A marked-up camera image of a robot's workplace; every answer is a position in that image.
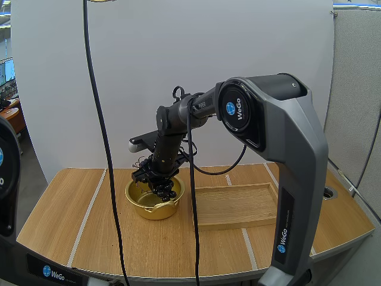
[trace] gold bowl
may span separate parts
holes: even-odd
[[[170,201],[163,201],[148,188],[148,184],[130,181],[126,186],[126,197],[134,205],[139,216],[145,219],[160,220],[173,215],[179,207],[179,200],[184,194],[184,182],[177,176],[172,178],[172,190],[177,196]]]

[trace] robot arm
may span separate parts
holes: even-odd
[[[157,132],[130,140],[130,150],[153,154],[133,173],[169,200],[170,178],[186,159],[178,155],[191,126],[216,114],[226,129],[262,158],[280,163],[276,231],[271,266],[259,285],[305,285],[326,178],[328,146],[312,105],[311,91],[289,74],[234,77],[196,97],[185,96],[157,110]]]

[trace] wooden table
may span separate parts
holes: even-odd
[[[226,167],[207,167],[216,172]],[[138,216],[124,188],[132,169],[115,170],[117,208],[123,236],[124,261],[134,285],[194,284],[195,239],[189,169],[180,170],[186,192],[172,217],[151,221]],[[225,175],[195,173],[196,186],[270,182],[277,189],[274,163],[237,166]],[[323,200],[311,250],[316,261],[344,251],[370,235],[374,226],[349,192],[330,173],[326,184],[338,198]],[[202,281],[216,284],[259,277],[270,265],[275,225],[203,231],[200,239]],[[57,173],[29,216],[18,242],[62,265],[121,275],[118,240],[111,210],[110,181],[102,169],[64,169]]]
[[[0,112],[0,116],[10,121],[13,117],[18,115],[18,108],[4,109]]]

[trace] gray partition panel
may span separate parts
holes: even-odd
[[[329,158],[358,185],[381,109],[381,11],[336,10]]]
[[[357,190],[381,217],[381,125]]]

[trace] white stripe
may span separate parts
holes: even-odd
[[[275,179],[275,177],[274,177],[274,175],[272,174],[271,170],[268,168],[267,163],[263,163],[263,165],[264,165],[264,167],[267,169],[267,172],[268,172],[268,174],[270,175],[270,177],[273,179],[273,182],[274,182],[275,186],[276,186],[277,188],[279,188],[278,181]]]
[[[228,185],[228,186],[231,186],[231,185],[232,185],[232,182],[231,182],[231,180],[230,180],[229,175],[225,175],[225,178],[226,178],[227,185]]]
[[[103,174],[101,176],[101,179],[99,180],[98,186],[96,187],[94,195],[91,198],[88,210],[86,211],[85,216],[83,217],[81,227],[79,228],[79,231],[77,234],[76,242],[74,243],[73,249],[71,250],[69,261],[67,262],[67,267],[71,267],[71,264],[73,263],[74,256],[76,255],[77,247],[78,247],[79,241],[80,241],[81,236],[82,236],[82,232],[85,228],[86,222],[88,221],[88,217],[89,217],[91,208],[93,207],[94,201],[96,199],[96,196],[98,195],[99,189],[101,188],[101,185],[103,183],[105,175],[106,175],[106,169],[104,169],[104,171],[103,171]]]
[[[241,230],[242,230],[243,238],[244,238],[245,243],[246,243],[246,247],[248,249],[252,270],[257,270],[258,266],[257,266],[257,262],[255,261],[254,252],[252,251],[248,232],[247,232],[246,228],[241,228]]]

